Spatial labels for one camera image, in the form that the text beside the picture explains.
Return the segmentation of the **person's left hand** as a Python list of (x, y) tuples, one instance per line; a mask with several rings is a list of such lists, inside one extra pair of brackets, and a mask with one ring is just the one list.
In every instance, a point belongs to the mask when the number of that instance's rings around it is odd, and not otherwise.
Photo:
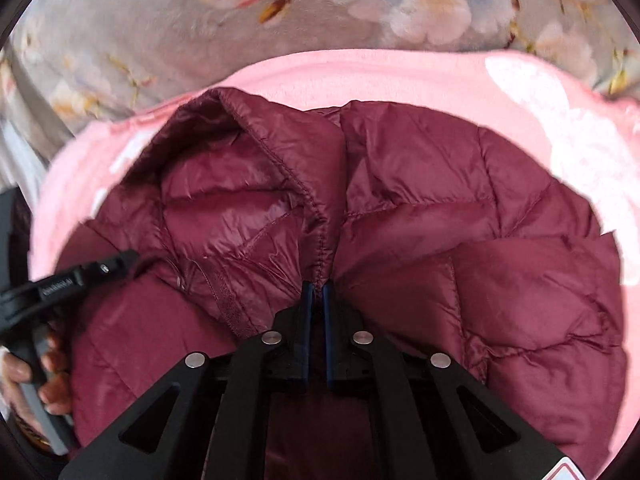
[[(64, 344), (65, 330), (60, 323), (51, 323), (47, 332), (47, 352), (41, 358), (41, 366), (46, 372), (47, 381), (39, 388), (38, 396), (43, 408), (55, 416), (69, 415), (72, 412), (72, 394), (70, 393), (70, 374)], [(1, 353), (1, 396), (8, 404), (10, 413), (21, 419), (21, 430), (37, 441), (47, 439), (40, 422), (24, 398), (21, 384), (32, 380), (29, 365), (9, 351)]]

